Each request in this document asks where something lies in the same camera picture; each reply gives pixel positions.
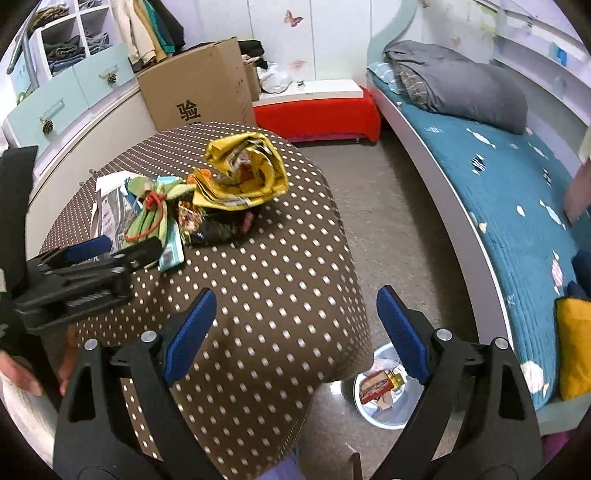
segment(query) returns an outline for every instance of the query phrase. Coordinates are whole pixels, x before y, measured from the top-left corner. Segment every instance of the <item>plastic bag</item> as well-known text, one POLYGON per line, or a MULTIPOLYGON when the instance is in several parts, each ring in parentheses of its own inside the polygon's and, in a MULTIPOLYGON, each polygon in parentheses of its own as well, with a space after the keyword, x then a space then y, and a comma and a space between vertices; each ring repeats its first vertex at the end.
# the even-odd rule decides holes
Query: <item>plastic bag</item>
POLYGON ((261 81, 261 88, 267 93, 281 93, 287 90, 291 84, 291 77, 287 70, 282 69, 277 63, 268 62, 269 68, 263 70, 256 68, 261 81))
POLYGON ((254 207, 228 212, 180 201, 178 226, 183 244, 191 247, 217 245, 244 237, 252 229, 259 210, 254 207))

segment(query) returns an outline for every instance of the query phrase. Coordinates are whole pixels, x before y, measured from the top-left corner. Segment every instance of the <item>cardboard box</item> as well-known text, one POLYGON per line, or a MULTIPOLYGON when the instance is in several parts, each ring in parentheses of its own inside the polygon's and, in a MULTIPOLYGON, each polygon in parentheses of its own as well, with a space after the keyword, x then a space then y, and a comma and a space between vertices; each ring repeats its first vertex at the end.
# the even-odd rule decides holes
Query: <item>cardboard box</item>
POLYGON ((254 64, 244 65, 246 69, 246 79, 248 80, 248 88, 251 91, 251 98, 256 102, 261 97, 261 82, 258 79, 258 73, 254 64))
POLYGON ((164 60, 137 79, 159 132, 205 122, 256 126, 236 38, 164 60))

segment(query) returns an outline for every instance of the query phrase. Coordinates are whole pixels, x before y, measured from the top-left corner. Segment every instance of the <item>butterfly decal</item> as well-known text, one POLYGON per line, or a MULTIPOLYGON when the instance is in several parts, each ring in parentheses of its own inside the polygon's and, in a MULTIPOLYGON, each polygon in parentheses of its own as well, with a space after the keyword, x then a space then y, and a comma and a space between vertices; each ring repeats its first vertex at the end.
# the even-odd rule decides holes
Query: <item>butterfly decal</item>
POLYGON ((291 13, 291 10, 288 10, 285 14, 284 22, 289 23, 292 27, 297 27, 298 24, 304 19, 304 17, 295 17, 291 13))
POLYGON ((293 70, 302 69, 308 62, 306 60, 296 60, 290 63, 290 68, 293 70))

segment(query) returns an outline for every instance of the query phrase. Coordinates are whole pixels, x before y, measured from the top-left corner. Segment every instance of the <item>gray floor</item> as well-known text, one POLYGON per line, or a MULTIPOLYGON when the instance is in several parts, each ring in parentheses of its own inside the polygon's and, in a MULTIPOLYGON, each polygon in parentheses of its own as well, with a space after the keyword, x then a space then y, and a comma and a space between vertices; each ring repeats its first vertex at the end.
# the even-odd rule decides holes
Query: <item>gray floor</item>
MULTIPOLYGON (((405 303, 435 326, 475 341, 466 286, 437 209, 398 138, 384 129, 377 145, 331 142, 301 147, 324 172, 347 230, 359 284, 368 308, 374 348, 389 342, 375 310, 375 295, 391 284, 405 303)), ((349 382, 325 385, 316 395, 301 440, 307 480, 352 478, 348 462, 361 454, 369 478, 400 432, 371 426, 342 391, 349 382)), ((462 420, 455 409, 436 456, 450 451, 462 420)))

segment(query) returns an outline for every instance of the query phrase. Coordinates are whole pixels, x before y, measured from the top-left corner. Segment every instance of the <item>ironing board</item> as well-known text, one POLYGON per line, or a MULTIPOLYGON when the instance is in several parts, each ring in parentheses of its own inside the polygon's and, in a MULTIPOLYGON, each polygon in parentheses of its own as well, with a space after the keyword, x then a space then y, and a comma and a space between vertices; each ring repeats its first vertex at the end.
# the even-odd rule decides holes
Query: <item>ironing board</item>
MULTIPOLYGON (((98 176, 128 170, 186 176, 206 167, 209 141, 252 131, 197 124, 159 133, 121 154, 98 176)), ((82 345, 129 342, 160 329, 210 288, 218 312, 193 368, 171 392, 187 424, 228 478, 254 478, 293 450, 323 382, 367 370, 373 361, 365 306, 339 212, 322 173, 296 147, 261 128, 283 157, 287 194, 265 205, 240 244, 185 248, 186 262, 131 279, 134 300, 78 324, 82 345)), ((56 220, 42 251, 89 238, 95 178, 56 220)), ((134 386, 122 381, 144 452, 158 458, 134 386)))

